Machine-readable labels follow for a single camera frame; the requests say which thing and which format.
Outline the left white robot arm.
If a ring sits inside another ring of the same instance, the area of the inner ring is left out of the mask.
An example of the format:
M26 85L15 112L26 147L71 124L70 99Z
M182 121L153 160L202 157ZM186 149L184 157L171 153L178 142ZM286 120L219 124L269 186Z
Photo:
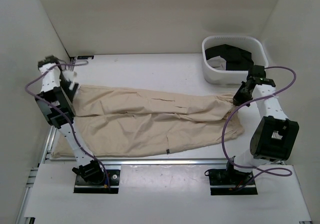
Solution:
M73 100L80 85L75 82L75 72L68 66L71 64L53 55L40 60L37 67L41 73L41 90L33 96L48 124L67 140L77 163L72 171L86 182L107 188L108 172L87 147L75 125Z

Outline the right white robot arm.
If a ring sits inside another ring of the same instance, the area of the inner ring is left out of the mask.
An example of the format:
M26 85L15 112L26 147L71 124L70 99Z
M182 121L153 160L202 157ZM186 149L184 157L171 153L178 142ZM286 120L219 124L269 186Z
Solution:
M261 165L289 159L299 124L285 114L278 94L274 80L267 78L265 67L254 65L233 96L237 108L256 102L261 121L253 133L249 149L227 162L224 177L230 184L244 181L254 168Z

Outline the beige trousers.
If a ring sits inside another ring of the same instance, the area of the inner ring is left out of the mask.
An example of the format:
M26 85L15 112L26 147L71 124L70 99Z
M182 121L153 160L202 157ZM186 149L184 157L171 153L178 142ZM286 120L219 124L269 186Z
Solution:
M74 121L97 157L173 154L243 134L232 97L83 85L73 100Z

